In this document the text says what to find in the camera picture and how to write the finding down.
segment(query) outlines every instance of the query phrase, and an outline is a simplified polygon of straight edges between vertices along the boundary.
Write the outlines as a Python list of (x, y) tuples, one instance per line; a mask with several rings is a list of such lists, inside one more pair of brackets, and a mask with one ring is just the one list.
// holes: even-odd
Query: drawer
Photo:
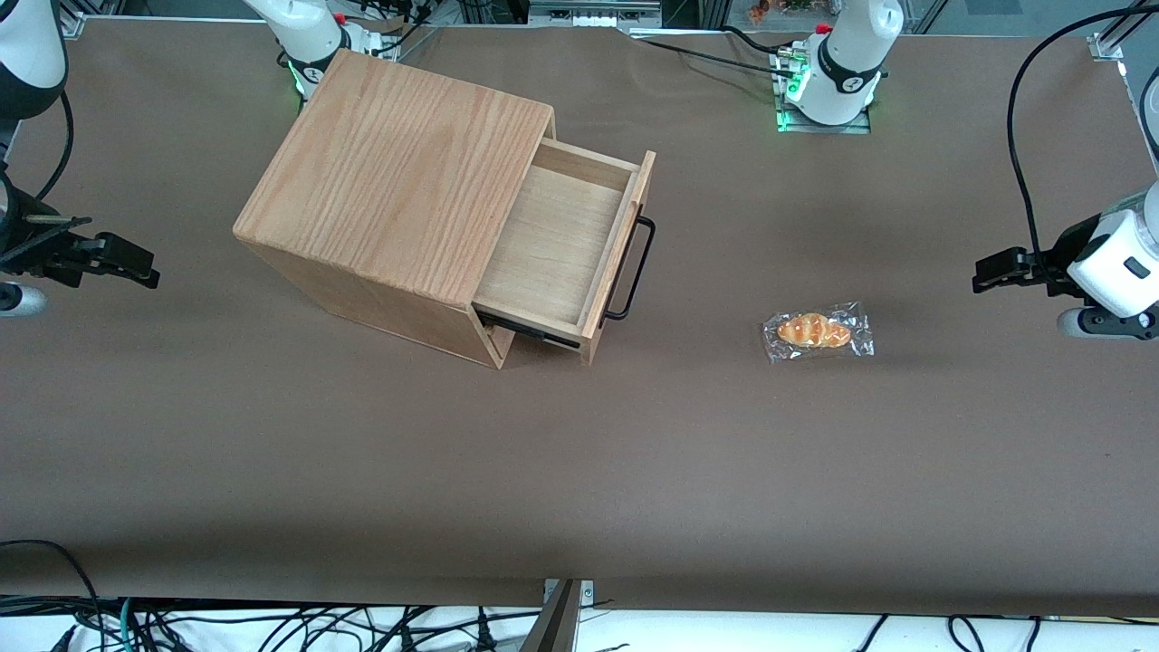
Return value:
[(500, 233), (474, 296), (484, 324), (577, 351), (590, 365), (608, 302), (639, 270), (622, 269), (655, 153), (640, 164), (544, 138)]

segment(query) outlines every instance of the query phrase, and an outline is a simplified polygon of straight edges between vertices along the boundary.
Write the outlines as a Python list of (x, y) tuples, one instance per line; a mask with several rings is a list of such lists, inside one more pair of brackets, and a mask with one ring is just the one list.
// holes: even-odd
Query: bread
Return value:
[(853, 334), (824, 314), (809, 312), (778, 325), (777, 337), (799, 347), (838, 349), (850, 344)]

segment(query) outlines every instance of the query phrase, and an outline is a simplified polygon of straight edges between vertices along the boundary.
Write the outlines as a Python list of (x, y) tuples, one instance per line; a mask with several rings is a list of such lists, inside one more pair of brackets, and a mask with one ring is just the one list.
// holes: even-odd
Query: table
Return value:
[[(50, 203), (154, 250), (161, 286), (48, 287), (2, 324), (3, 536), (110, 595), (530, 605), (584, 577), (619, 607), (1154, 614), (1159, 350), (970, 292), (1026, 240), (1003, 117), (1033, 44), (903, 37), (873, 133), (816, 137), (777, 132), (759, 73), (612, 30), (439, 30), (407, 63), (657, 152), (656, 243), (596, 366), (520, 340), (495, 373), (326, 314), (233, 240), (297, 110), (265, 27), (90, 21)], [(1047, 240), (1154, 178), (1080, 39), (1019, 116)], [(56, 112), (22, 127), (17, 185), (61, 140)], [(852, 299), (876, 358), (768, 365), (760, 321)], [(0, 592), (81, 588), (20, 561)]]

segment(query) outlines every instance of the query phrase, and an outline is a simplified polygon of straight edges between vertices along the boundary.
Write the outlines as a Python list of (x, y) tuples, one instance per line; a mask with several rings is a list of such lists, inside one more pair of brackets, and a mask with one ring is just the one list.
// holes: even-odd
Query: black metal handle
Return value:
[(604, 318), (615, 318), (620, 320), (628, 315), (628, 310), (632, 309), (632, 299), (636, 298), (636, 287), (640, 286), (640, 276), (644, 271), (644, 263), (648, 262), (648, 250), (651, 249), (653, 237), (656, 236), (656, 222), (648, 219), (642, 213), (636, 214), (636, 222), (632, 227), (632, 235), (628, 236), (628, 243), (624, 247), (624, 256), (620, 257), (620, 265), (615, 269), (615, 281), (612, 284), (612, 291), (607, 294), (607, 305), (612, 305), (612, 296), (615, 295), (617, 287), (620, 286), (620, 274), (624, 271), (624, 263), (628, 259), (628, 249), (632, 247), (632, 240), (636, 236), (636, 230), (640, 226), (648, 227), (648, 240), (644, 241), (644, 250), (640, 254), (640, 266), (636, 268), (636, 277), (632, 279), (632, 290), (628, 291), (628, 299), (624, 301), (624, 309), (614, 312), (604, 307), (604, 315), (600, 316), (599, 321), (603, 324)]

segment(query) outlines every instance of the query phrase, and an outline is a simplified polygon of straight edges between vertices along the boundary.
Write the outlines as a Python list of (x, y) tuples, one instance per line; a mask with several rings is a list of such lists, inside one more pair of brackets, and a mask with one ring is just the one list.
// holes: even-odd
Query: wooden box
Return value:
[(512, 330), (590, 365), (654, 156), (566, 145), (547, 104), (342, 51), (233, 232), (340, 316), (495, 368)]

